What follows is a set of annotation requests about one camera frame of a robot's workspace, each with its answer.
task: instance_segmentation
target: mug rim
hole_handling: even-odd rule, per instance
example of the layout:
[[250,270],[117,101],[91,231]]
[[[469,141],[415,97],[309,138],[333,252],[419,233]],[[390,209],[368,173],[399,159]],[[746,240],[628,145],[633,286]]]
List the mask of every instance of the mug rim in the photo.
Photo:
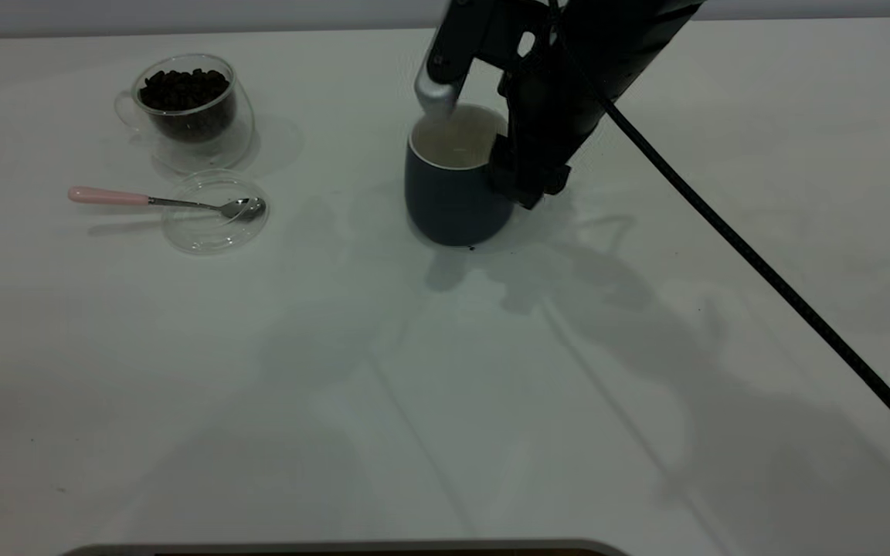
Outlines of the mug rim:
[[[198,106],[195,108],[189,108],[187,110],[156,110],[155,108],[146,106],[144,103],[142,103],[141,100],[139,100],[138,84],[141,81],[145,82],[146,74],[150,73],[151,70],[153,70],[153,68],[162,66],[162,64],[164,64],[164,63],[169,63],[169,61],[176,60],[176,59],[186,59],[186,57],[202,57],[203,59],[213,59],[215,61],[218,61],[218,63],[221,63],[223,66],[225,66],[229,70],[229,73],[231,73],[233,75],[233,78],[230,79],[230,81],[229,81],[229,87],[226,88],[226,91],[223,92],[222,94],[216,96],[215,99],[212,99],[211,101],[209,101],[201,106]],[[143,110],[146,114],[151,114],[153,116],[190,116],[191,114],[197,114],[198,112],[202,112],[202,110],[208,110],[209,108],[212,108],[212,106],[215,106],[216,104],[219,104],[219,102],[222,102],[223,100],[225,100],[227,98],[227,96],[232,94],[233,89],[236,88],[236,82],[238,82],[238,80],[239,80],[239,76],[236,74],[236,68],[233,68],[232,64],[230,64],[227,61],[225,61],[224,59],[222,59],[222,57],[215,56],[215,54],[205,54],[205,53],[176,54],[176,56],[166,57],[166,59],[160,60],[157,63],[152,63],[148,68],[146,68],[145,70],[142,70],[141,73],[139,73],[138,77],[135,78],[135,81],[133,82],[133,101],[135,102],[135,104],[137,104],[137,106],[139,106],[139,109]]]
[[[483,112],[490,113],[491,115],[498,117],[498,119],[502,123],[504,123],[505,126],[506,126],[506,123],[508,122],[506,120],[506,117],[504,117],[504,115],[499,113],[497,110],[487,108],[486,106],[481,106],[479,104],[460,104],[460,105],[456,106],[456,109],[459,109],[459,108],[473,108],[473,109],[477,109],[477,110],[482,110]],[[477,170],[477,169],[483,168],[484,166],[490,165],[490,159],[487,159],[487,161],[485,161],[484,163],[477,164],[475,166],[443,166],[441,164],[438,164],[438,163],[435,163],[432,161],[428,161],[427,158],[422,156],[421,153],[418,152],[416,148],[414,148],[414,134],[417,133],[417,127],[421,124],[421,122],[424,122],[425,120],[430,119],[430,117],[434,117],[434,116],[432,116],[430,114],[425,114],[425,115],[421,116],[417,120],[417,122],[414,123],[413,126],[411,126],[410,133],[407,134],[407,148],[409,148],[409,150],[414,153],[414,156],[417,156],[421,160],[421,162],[424,162],[425,164],[432,166],[432,168],[438,168],[439,170],[448,170],[448,171],[452,171],[452,172],[465,172],[465,171],[469,171],[469,170]]]

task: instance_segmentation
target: glass cup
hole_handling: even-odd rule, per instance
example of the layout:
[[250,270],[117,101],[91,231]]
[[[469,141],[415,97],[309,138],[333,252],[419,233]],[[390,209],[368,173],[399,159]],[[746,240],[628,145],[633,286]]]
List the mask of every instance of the glass cup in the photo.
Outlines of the glass cup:
[[[141,99],[146,79],[156,73],[218,71],[229,81],[226,92],[190,110],[156,110]],[[116,95],[116,115],[144,140],[153,158],[183,173],[227,168],[243,157],[253,134],[250,98],[236,71],[212,54],[181,54],[158,61],[139,74],[133,88]]]

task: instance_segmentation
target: black cable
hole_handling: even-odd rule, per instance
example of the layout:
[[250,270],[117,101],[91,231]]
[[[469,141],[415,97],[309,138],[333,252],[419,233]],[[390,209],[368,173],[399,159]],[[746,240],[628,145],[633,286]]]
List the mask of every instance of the black cable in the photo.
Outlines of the black cable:
[[603,91],[589,78],[589,73],[583,69],[582,64],[576,59],[575,54],[572,53],[572,50],[566,42],[565,31],[562,29],[561,17],[559,17],[558,0],[549,0],[549,7],[552,10],[552,19],[554,20],[553,25],[558,31],[559,39],[561,39],[562,45],[565,47],[566,54],[568,54],[569,59],[572,60],[572,64],[576,67],[576,70],[579,71],[579,74],[582,75],[586,84],[589,85],[593,95],[596,95],[596,99],[600,102],[600,106],[603,106],[603,109],[606,110],[607,116],[620,127],[620,130],[625,136],[633,142],[635,147],[640,149],[640,152],[642,152],[647,160],[652,163],[654,168],[668,180],[668,183],[671,183],[671,186],[675,187],[678,194],[688,201],[689,205],[692,205],[692,208],[695,209],[696,212],[699,212],[699,215],[702,215],[702,218],[706,219],[706,222],[709,222],[709,225],[712,225],[713,229],[716,229],[716,232],[719,233],[720,236],[723,236],[723,239],[726,239],[727,243],[730,243],[730,246],[737,250],[737,253],[741,254],[741,257],[744,257],[744,260],[748,261],[748,264],[751,265],[772,288],[774,288],[774,291],[776,291],[782,299],[787,301],[788,305],[799,314],[799,317],[802,317],[802,319],[816,331],[816,334],[819,334],[820,337],[830,345],[830,348],[833,348],[833,351],[837,352],[837,355],[840,355],[845,363],[851,366],[851,369],[854,369],[854,372],[858,374],[858,377],[861,377],[861,380],[865,381],[865,384],[875,392],[881,402],[884,402],[884,405],[887,405],[888,409],[890,409],[890,387],[888,384],[881,380],[881,377],[875,373],[875,370],[871,369],[868,363],[865,363],[865,360],[861,359],[861,356],[859,356],[858,353],[854,351],[854,349],[852,349],[835,330],[833,330],[833,327],[823,320],[812,306],[810,306],[809,303],[806,303],[805,299],[802,299],[802,296],[799,295],[798,292],[796,292],[795,289],[774,270],[774,268],[771,268],[771,265],[764,261],[764,259],[757,254],[757,251],[753,250],[753,248],[749,246],[749,244],[745,242],[745,240],[735,232],[734,229],[731,228],[731,226],[728,225],[727,222],[725,222],[724,219],[721,218],[720,215],[718,215],[717,212],[714,211],[713,208],[710,207],[710,205],[707,204],[706,201],[704,201],[680,175],[678,175],[671,165],[665,161],[663,156],[658,154],[650,142],[647,142],[646,138],[640,134],[640,131],[637,131],[636,127],[628,122],[620,110],[610,102],[606,95],[603,94]]

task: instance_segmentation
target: pink spoon handle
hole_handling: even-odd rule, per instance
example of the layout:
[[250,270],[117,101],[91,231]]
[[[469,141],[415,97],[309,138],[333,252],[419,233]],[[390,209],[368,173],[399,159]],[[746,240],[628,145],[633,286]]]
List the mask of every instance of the pink spoon handle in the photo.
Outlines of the pink spoon handle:
[[95,187],[72,187],[67,198],[75,203],[92,205],[149,205],[149,197],[139,193],[124,193]]

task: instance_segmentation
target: spoon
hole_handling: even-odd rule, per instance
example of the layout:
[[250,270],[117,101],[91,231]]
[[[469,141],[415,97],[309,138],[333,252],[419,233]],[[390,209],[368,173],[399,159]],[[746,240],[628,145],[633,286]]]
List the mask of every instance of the spoon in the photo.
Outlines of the spoon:
[[266,201],[259,198],[238,199],[232,201],[232,203],[215,207],[214,205],[206,205],[204,203],[158,199],[139,193],[96,189],[95,187],[72,187],[67,191],[67,198],[75,201],[75,203],[88,203],[91,205],[154,205],[155,207],[198,208],[216,211],[227,219],[238,218],[247,222],[258,219],[266,211]]

